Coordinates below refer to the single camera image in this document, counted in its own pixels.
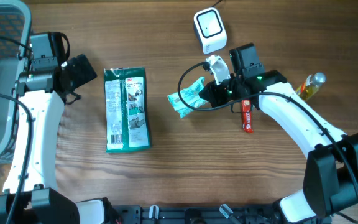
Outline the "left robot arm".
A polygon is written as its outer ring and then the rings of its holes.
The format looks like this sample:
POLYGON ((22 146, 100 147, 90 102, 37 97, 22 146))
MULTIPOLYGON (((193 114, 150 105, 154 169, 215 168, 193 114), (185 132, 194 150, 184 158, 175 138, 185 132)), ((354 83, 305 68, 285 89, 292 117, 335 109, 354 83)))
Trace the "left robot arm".
POLYGON ((19 125, 12 166, 0 195, 0 223, 105 223, 101 199, 73 202, 58 192, 55 177, 57 134, 66 96, 96 78, 84 55, 70 58, 61 32, 30 37, 32 58, 12 101, 19 125))

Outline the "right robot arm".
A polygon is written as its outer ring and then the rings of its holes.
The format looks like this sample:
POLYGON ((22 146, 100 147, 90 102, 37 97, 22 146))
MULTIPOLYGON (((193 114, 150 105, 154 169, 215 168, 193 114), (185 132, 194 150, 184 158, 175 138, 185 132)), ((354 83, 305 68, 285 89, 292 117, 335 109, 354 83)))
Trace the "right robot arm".
POLYGON ((273 118, 306 157, 301 190, 279 201, 287 223, 326 218, 358 204, 358 133, 348 135, 323 119, 277 70, 265 71, 254 44, 230 50, 234 71, 212 55, 203 68, 214 76, 200 92, 213 109, 250 100, 273 118))

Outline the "yellow oil bottle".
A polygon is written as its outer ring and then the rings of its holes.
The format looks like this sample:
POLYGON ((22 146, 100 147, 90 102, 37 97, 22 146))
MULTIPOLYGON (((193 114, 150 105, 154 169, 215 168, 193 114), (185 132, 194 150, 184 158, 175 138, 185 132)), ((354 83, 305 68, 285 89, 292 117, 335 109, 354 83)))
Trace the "yellow oil bottle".
POLYGON ((296 94, 303 100, 308 101, 326 81, 326 75, 318 72, 309 75, 307 79, 295 90, 296 94))

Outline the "light green plastic sachet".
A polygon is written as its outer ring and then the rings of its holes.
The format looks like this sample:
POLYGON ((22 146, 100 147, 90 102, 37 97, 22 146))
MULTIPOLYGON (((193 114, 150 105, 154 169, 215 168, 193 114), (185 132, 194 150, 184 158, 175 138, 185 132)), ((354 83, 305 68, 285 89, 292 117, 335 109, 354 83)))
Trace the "light green plastic sachet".
MULTIPOLYGON (((204 77, 200 77, 188 88, 182 89, 180 91, 184 101, 192 107, 199 108, 207 103, 206 100, 202 99, 199 96, 200 91, 204 88, 204 77)), ((193 109, 185 106, 181 99, 178 96, 178 93, 173 93, 167 96, 168 101, 172 105, 173 109, 180 115, 180 118, 183 119, 185 116, 189 115, 193 109)))

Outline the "green 3M gloves package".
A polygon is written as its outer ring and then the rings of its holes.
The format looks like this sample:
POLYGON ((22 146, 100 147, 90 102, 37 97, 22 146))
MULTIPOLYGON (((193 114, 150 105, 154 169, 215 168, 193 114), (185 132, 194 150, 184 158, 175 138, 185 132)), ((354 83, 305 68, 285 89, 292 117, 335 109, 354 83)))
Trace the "green 3M gloves package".
POLYGON ((144 67, 104 70, 106 152, 127 153, 151 147, 144 67))

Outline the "red Nescafe coffee stick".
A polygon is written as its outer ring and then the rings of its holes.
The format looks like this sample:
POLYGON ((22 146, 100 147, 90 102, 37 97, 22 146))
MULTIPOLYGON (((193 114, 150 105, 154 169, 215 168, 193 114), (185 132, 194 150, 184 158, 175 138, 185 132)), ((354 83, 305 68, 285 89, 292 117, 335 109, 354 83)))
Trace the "red Nescafe coffee stick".
POLYGON ((241 102, 241 118, 242 128, 246 133, 253 133, 252 128, 252 104, 250 100, 242 100, 241 102))

